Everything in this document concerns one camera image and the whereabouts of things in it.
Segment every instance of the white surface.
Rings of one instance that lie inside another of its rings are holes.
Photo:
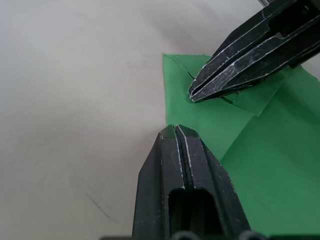
[[[0,239],[130,235],[138,173],[165,127],[162,53],[212,54],[261,7],[0,1]]]

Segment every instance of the folded green paper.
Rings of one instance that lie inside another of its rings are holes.
[[[252,229],[320,234],[320,83],[302,67],[286,68],[194,104],[188,87],[208,59],[163,56],[167,123],[199,133],[229,172]]]

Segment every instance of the green cloth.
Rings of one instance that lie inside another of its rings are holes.
[[[320,234],[320,83],[302,67],[194,104],[208,56],[164,55],[167,124],[196,130],[230,174],[255,231]]]

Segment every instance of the white table surface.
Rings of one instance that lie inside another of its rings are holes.
[[[162,53],[210,55],[261,8],[0,1],[0,239],[130,235],[138,173],[166,125]]]

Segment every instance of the green paper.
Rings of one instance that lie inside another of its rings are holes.
[[[163,56],[167,123],[196,130],[221,160],[252,229],[320,234],[320,83],[302,67],[287,68],[226,96],[233,105],[194,104],[187,91],[205,57]]]
[[[252,229],[320,234],[319,103],[319,81],[292,70],[222,159]]]
[[[203,66],[199,62],[206,62],[202,60],[203,56],[185,56],[183,64],[193,73]],[[203,142],[214,150],[216,157],[222,159],[254,115],[219,98],[192,103],[187,92],[193,78],[183,65],[177,63],[172,56],[164,55],[163,69],[167,124],[182,124],[196,130]]]

